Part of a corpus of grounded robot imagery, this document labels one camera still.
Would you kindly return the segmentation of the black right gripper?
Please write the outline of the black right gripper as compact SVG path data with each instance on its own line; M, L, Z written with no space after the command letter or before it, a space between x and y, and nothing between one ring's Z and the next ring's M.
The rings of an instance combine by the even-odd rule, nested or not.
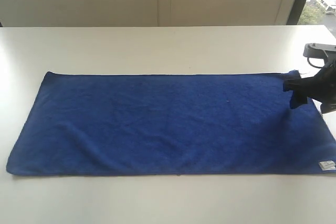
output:
M283 92L302 91L292 94L289 107L296 109L308 103L308 98L321 103L322 114L335 112L335 60L328 61L313 77L286 79L282 85Z

